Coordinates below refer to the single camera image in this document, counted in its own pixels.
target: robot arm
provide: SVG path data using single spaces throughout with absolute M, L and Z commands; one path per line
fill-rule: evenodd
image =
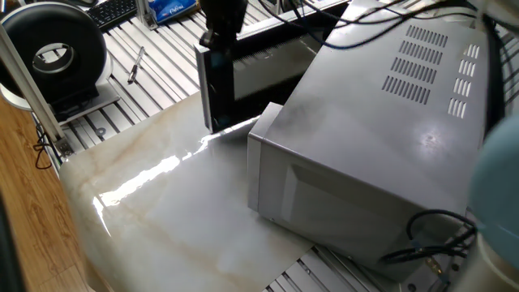
M 209 49 L 227 50 L 242 30 L 247 0 L 200 0 L 200 5 L 208 27 L 200 44 Z

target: black circular object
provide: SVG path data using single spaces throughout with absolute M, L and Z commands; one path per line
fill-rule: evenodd
M 103 136 L 104 134 L 106 134 L 106 129 L 104 127 L 100 127 L 100 128 L 96 129 L 96 135 Z
M 3 26 L 50 104 L 87 91 L 103 72 L 105 39 L 93 20 L 79 8 L 59 2 L 38 2 L 13 11 L 3 20 Z M 36 54 L 52 44 L 64 44 L 71 49 L 62 57 L 65 61 L 42 63 Z M 0 82 L 22 96 L 2 64 Z

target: wooden floor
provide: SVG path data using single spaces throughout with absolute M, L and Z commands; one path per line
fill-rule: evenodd
M 78 241 L 58 178 L 53 169 L 34 166 L 36 140 L 30 114 L 0 97 L 0 189 L 27 291 L 92 291 L 81 276 Z

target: marble countertop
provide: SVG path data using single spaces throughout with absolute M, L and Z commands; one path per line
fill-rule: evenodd
M 115 291 L 261 291 L 312 243 L 247 208 L 252 122 L 210 135 L 200 94 L 67 160 L 88 261 Z

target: ventilation slot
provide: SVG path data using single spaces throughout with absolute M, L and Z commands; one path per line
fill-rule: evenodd
M 470 94 L 470 85 L 472 85 L 471 82 L 456 78 L 453 91 L 457 94 L 461 94 L 464 97 L 468 97 Z
M 413 58 L 418 58 L 420 60 L 430 62 L 436 65 L 440 64 L 441 58 L 443 57 L 443 53 L 429 49 L 421 45 L 417 45 L 415 43 L 409 41 L 403 41 L 398 53 L 402 53 Z
M 427 99 L 431 90 L 420 87 L 416 84 L 406 82 L 404 80 L 388 76 L 382 86 L 382 90 L 396 94 L 399 97 L 405 97 L 418 103 L 427 104 Z
M 436 70 L 401 58 L 395 58 L 395 61 L 391 66 L 391 71 L 395 71 L 397 73 L 425 81 L 430 84 L 435 82 L 436 77 Z
M 476 64 L 466 60 L 461 60 L 459 69 L 460 73 L 462 73 L 463 75 L 473 77 L 474 70 L 476 70 Z
M 451 98 L 451 102 L 448 104 L 447 113 L 454 117 L 463 118 L 465 116 L 466 106 L 466 102 Z
M 405 35 L 419 41 L 425 41 L 429 44 L 438 45 L 442 48 L 447 45 L 448 39 L 447 36 L 423 28 L 415 27 L 414 25 L 409 26 Z
M 478 58 L 479 56 L 479 46 L 478 45 L 469 45 L 469 47 L 463 52 L 465 56 L 469 56 L 471 58 Z

